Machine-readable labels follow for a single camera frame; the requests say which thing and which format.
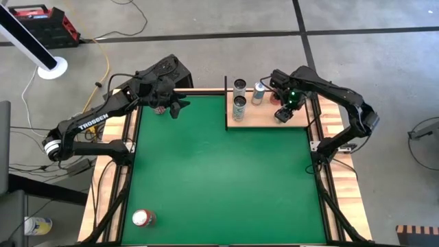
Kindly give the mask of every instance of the green mat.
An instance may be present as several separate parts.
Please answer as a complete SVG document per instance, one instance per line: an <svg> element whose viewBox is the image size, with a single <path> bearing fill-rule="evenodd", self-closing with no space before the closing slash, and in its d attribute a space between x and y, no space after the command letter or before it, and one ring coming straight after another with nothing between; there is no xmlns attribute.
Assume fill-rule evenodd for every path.
<svg viewBox="0 0 439 247"><path fill-rule="evenodd" d="M225 131L224 97L188 100L178 119L143 110L122 244L325 243L307 133Z"/></svg>

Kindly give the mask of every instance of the wooden block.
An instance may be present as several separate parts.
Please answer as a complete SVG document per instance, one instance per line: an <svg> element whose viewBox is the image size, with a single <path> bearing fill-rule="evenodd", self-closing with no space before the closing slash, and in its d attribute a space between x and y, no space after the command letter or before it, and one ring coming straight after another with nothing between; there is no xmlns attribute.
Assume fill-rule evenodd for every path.
<svg viewBox="0 0 439 247"><path fill-rule="evenodd" d="M286 123L279 122L275 112L281 107L270 103L271 92L266 91L262 103L258 106L252 104L253 91L246 92L246 111L242 121L233 120L233 92L227 92L227 126L234 127L306 127L308 126L307 113L303 106L294 112L294 116Z"/></svg>
<svg viewBox="0 0 439 247"><path fill-rule="evenodd" d="M344 130L343 126L327 126L328 134L338 134Z"/></svg>
<svg viewBox="0 0 439 247"><path fill-rule="evenodd" d="M404 231L404 226L398 225L396 228L397 233L402 233Z"/></svg>

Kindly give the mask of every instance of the power cable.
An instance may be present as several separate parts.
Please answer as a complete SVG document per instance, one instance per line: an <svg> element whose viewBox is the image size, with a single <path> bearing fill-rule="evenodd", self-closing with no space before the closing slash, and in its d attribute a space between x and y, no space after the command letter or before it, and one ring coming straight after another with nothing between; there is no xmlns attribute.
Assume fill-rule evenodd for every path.
<svg viewBox="0 0 439 247"><path fill-rule="evenodd" d="M67 9L70 10L70 12L76 17L76 19L78 20L78 23L80 24L82 30L84 31L84 33L87 36L90 36L86 26L82 23L81 18L76 14L76 11L71 7L71 3L69 0L64 0L64 3L67 7ZM105 49L101 46L101 44L99 44L94 38L91 39L94 43L96 43L96 45L101 49L102 54L105 57L105 61L106 61L106 65L107 65L107 69L105 71L104 76L102 76L102 78L99 80L99 82L95 83L95 88L93 89L93 92L90 94L90 97L88 97L87 103L84 106L84 109L82 109L82 112L85 113L87 111L87 108L90 106L91 100L93 98L93 96L96 94L98 88L102 87L102 84L104 83L104 80L107 78L108 74L110 73L110 60L108 59L108 54L106 53Z"/></svg>
<svg viewBox="0 0 439 247"><path fill-rule="evenodd" d="M351 170L353 173L355 173L355 177L357 178L358 181L358 174L357 171L355 171L355 169L353 167L351 167L350 165L346 164L345 162L339 161L336 158L333 158L333 161L337 161L338 163L340 163L341 165L343 165L344 167L348 168L349 170Z"/></svg>
<svg viewBox="0 0 439 247"><path fill-rule="evenodd" d="M95 204L95 200L94 200L95 196L93 196L93 213L94 213L93 228L95 228L95 226L97 224L97 206L99 205L99 194L100 194L100 190L101 190L101 181L102 181L102 178L104 177L105 171L110 166L110 164L112 164L112 162L113 162L113 160L109 161L105 165L104 169L102 170L101 176L99 177L99 181L97 182L96 204Z"/></svg>
<svg viewBox="0 0 439 247"><path fill-rule="evenodd" d="M89 169L91 169L92 167L94 167L94 165L92 165L92 166L88 167L87 169L85 169L84 172L89 170ZM49 181L51 181L53 179L56 179L56 178L62 178L63 176L68 176L68 175L70 175L72 173L75 173L75 172L77 172L77 171L67 172L66 174L63 174L63 175L55 175L55 176L53 176L53 177L51 177L51 178L49 178L47 180L44 180L43 183L49 182Z"/></svg>
<svg viewBox="0 0 439 247"><path fill-rule="evenodd" d="M411 132L414 132L414 130L415 130L419 125L425 123L426 121L429 121L429 120L432 120L432 119L438 119L438 118L439 118L439 117L430 117L430 118L428 118L428 119L426 119L426 120L422 120L421 122L419 122L418 124L416 124L416 125L413 127L413 129L412 129ZM423 163L421 163L421 162L418 160L418 158L416 158L416 156L415 156L414 153L413 153L413 150L412 150L412 146L411 146L411 144L410 144L410 141L411 141L411 139L410 139L410 136L409 136L409 137L407 138L407 145L408 145L408 147L409 147L410 154L412 155L413 159L418 163L418 165L420 165L420 166L422 166L422 167L424 167L424 168L426 168L426 169L429 169L429 170L431 170L431 171L436 171L436 172L439 171L439 169L432 168L432 167L429 167L429 166L427 166L427 165L424 165Z"/></svg>
<svg viewBox="0 0 439 247"><path fill-rule="evenodd" d="M28 134L25 134L25 133L23 133L23 132L19 132L19 131L13 131L13 130L11 130L10 132L11 132L11 133L15 133L15 134L21 134L21 135L23 135L23 136L26 136L26 137L32 139L32 140L37 144L37 146L38 146L38 148L40 149L40 151L41 151L44 155L46 155L46 152L45 152L44 149L40 146L40 143L39 143L37 140L35 140L34 137L31 137L31 136L29 136Z"/></svg>
<svg viewBox="0 0 439 247"><path fill-rule="evenodd" d="M354 154L354 153L356 153L358 150L360 150L362 147L364 147L365 146L365 144L369 141L369 138L370 138L371 136L368 136L368 138L366 138L366 140L358 147L358 148L356 148L355 150L352 150L351 151L351 154Z"/></svg>
<svg viewBox="0 0 439 247"><path fill-rule="evenodd" d="M27 105L27 102L26 102L26 100L25 100L25 93L26 93L26 90L27 90L27 88L29 88L30 84L32 84L32 82L35 80L35 75L36 75L36 71L37 71L37 69L38 69L38 66L35 66L34 73L32 74L32 77L30 78L29 82L27 83L27 86L25 87L25 89L24 89L23 92L21 93L21 99L23 100L23 102L25 103L25 106L26 106L27 122L28 122L28 124L29 124L29 127L31 128L31 131L32 131L34 134L36 134L37 136L39 136L39 137L45 137L45 136L43 136L43 135L41 135L41 134L38 134L37 132L34 131L34 129L33 129L33 127L32 127L32 123L31 123L31 121L30 121L29 106Z"/></svg>
<svg viewBox="0 0 439 247"><path fill-rule="evenodd" d="M135 32L135 33L133 33L133 34L125 34L125 33L123 33L123 32L119 32L119 31L111 31L111 32L108 32L108 33L106 33L106 34L99 35L99 36L96 37L95 39L99 40L99 39L101 39L101 38L103 38L103 37L105 37L105 36L107 36L107 35L110 35L110 34L120 34L120 35L122 35L122 36L132 37L132 36L134 36L134 35L140 34L141 32L143 32L143 31L145 30L146 25L148 24L148 19L146 18L145 13L143 13L143 11L142 11L142 10L137 6L137 4L134 2L134 0L129 0L129 1L126 2L126 3L118 3L118 2L113 1L113 0L111 0L111 1L112 1L113 3L119 4L119 5L127 5L127 4L131 3L131 4L134 5L134 6L136 7L136 9L142 14L142 17L143 17L143 19L145 20L145 23L143 24L143 27L140 29L140 31Z"/></svg>

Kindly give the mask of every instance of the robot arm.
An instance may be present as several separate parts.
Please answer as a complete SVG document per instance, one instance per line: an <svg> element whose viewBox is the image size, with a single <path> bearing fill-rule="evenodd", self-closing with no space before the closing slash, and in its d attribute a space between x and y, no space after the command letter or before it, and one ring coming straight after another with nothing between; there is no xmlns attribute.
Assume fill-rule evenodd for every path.
<svg viewBox="0 0 439 247"><path fill-rule="evenodd" d="M332 138L323 138L317 146L317 150L311 152L311 159L314 172L316 173L318 192L331 208L335 218L354 242L372 244L372 242L364 239L352 227L336 203L334 203L331 195L324 187L319 167L329 165L341 145L355 137L370 136L378 124L378 114L364 102L360 94L323 80L314 70L306 66L299 67L291 75L287 75L278 69L274 70L270 86L277 92L282 103L282 107L276 111L274 116L284 123L293 117L295 110L302 108L310 92L316 92L345 107L348 111L350 126Z"/></svg>
<svg viewBox="0 0 439 247"><path fill-rule="evenodd" d="M278 93L282 102L281 109L274 115L284 123L292 118L295 110L302 108L309 92L316 92L345 107L350 126L333 138L324 138L317 148L318 153L329 160L341 145L355 137L370 136L378 124L378 114L364 102L359 93L323 80L309 67L301 66L291 75L274 70L270 86Z"/></svg>
<svg viewBox="0 0 439 247"><path fill-rule="evenodd" d="M47 156L52 161L65 161L73 155L109 155L116 163L126 162L129 151L122 140L110 143L85 143L74 141L75 136L87 128L111 117L120 117L131 113L137 106L170 108L172 118L177 118L181 108L189 102L180 99L186 97L174 91L176 83L191 80L190 72L182 65L177 57L170 55L144 71L135 75L114 74L108 82L117 75L130 76L127 82L119 86L120 91L113 95L107 94L106 101L91 110L61 121L51 130L43 141Z"/></svg>

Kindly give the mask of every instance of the red and white cup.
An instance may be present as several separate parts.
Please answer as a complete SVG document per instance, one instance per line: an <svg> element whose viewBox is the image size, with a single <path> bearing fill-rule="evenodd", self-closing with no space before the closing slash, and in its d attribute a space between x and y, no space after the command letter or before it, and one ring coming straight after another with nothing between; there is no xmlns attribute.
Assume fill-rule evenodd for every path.
<svg viewBox="0 0 439 247"><path fill-rule="evenodd" d="M156 222L156 219L156 214L147 209L139 209L132 215L132 222L140 227L153 225Z"/></svg>
<svg viewBox="0 0 439 247"><path fill-rule="evenodd" d="M154 113L156 113L157 115L162 115L163 113L165 113L166 108L163 106L159 106L157 108L154 108Z"/></svg>

